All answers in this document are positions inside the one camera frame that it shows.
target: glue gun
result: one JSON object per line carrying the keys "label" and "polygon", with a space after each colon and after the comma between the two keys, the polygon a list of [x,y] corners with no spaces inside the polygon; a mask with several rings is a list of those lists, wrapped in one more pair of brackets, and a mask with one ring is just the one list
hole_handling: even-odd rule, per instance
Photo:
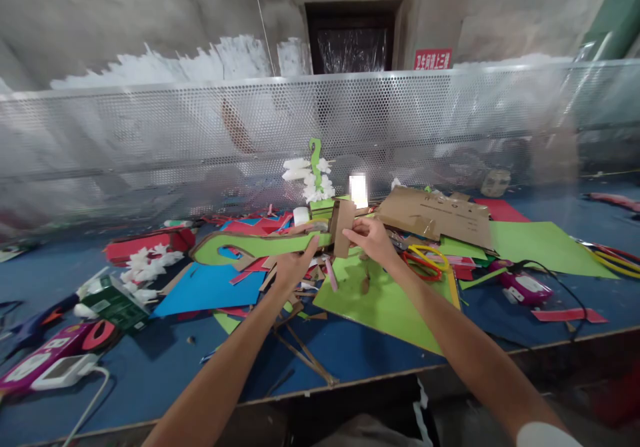
{"label": "glue gun", "polygon": [[497,259],[489,265],[491,272],[500,271],[497,276],[505,288],[504,293],[512,304],[538,305],[553,295],[553,291],[514,266],[510,260]]}

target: person's left hand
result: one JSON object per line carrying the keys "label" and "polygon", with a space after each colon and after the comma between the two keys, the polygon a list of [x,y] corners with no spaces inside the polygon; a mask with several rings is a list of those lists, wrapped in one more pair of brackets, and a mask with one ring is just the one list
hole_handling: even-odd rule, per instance
{"label": "person's left hand", "polygon": [[319,241],[318,236],[311,238],[309,245],[307,245],[307,250],[303,254],[288,252],[287,254],[279,255],[276,261],[277,270],[273,286],[285,289],[287,292],[293,290],[309,270],[311,259],[318,250]]}

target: yellow scissors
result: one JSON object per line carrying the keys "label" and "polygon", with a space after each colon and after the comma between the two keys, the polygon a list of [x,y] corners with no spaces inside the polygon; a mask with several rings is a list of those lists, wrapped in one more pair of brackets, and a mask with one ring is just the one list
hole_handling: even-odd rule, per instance
{"label": "yellow scissors", "polygon": [[[613,247],[593,244],[575,237],[571,238],[587,249],[594,260],[602,265],[614,270],[615,272],[624,274],[625,276],[640,279],[640,258]],[[629,259],[633,259],[635,262],[638,262],[638,264],[631,262]]]}

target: metal fence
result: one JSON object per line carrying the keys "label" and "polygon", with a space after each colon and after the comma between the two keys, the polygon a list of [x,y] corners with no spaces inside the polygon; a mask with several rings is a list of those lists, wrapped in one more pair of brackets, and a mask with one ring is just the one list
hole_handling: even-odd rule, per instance
{"label": "metal fence", "polygon": [[282,163],[311,137],[338,194],[353,171],[373,195],[575,182],[640,163],[639,93],[629,60],[0,96],[0,240],[302,205]]}

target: black cable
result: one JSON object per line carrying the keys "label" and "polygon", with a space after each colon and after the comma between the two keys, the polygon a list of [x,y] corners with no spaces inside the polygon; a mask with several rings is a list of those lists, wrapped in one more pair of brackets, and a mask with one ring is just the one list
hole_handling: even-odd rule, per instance
{"label": "black cable", "polygon": [[567,287],[564,282],[562,282],[560,279],[558,279],[558,276],[556,274],[554,274],[553,272],[551,272],[548,268],[544,267],[540,262],[537,262],[536,260],[521,260],[520,262],[514,264],[513,266],[510,266],[508,268],[508,270],[511,270],[512,268],[514,268],[515,270],[521,270],[526,264],[538,264],[540,267],[542,267],[542,269],[551,277],[553,277],[555,279],[555,281],[560,284],[568,293],[569,295],[571,295],[571,297],[573,297],[575,299],[575,301],[578,303],[578,305],[582,308],[582,319],[580,319],[580,323],[578,324],[578,327],[576,327],[576,329],[571,333],[571,336],[569,337],[569,343],[573,344],[575,342],[576,337],[578,337],[578,334],[580,333],[580,330],[582,329],[582,326],[585,324],[585,322],[587,322],[587,308],[585,307],[585,305],[582,303],[582,301],[578,298],[578,296],[576,294],[573,293],[573,291]]}
{"label": "black cable", "polygon": [[491,332],[489,330],[483,330],[483,332],[486,335],[488,335],[489,337],[494,338],[495,340],[502,340],[503,342],[506,342],[507,344],[512,344],[512,345],[515,345],[516,347],[526,349],[526,350],[530,351],[532,354],[537,355],[537,352],[533,349],[533,347],[529,347],[527,345],[521,344],[520,342],[516,342],[515,340],[511,340],[510,338],[506,338],[506,337],[502,337],[501,335],[494,334],[493,332]]}

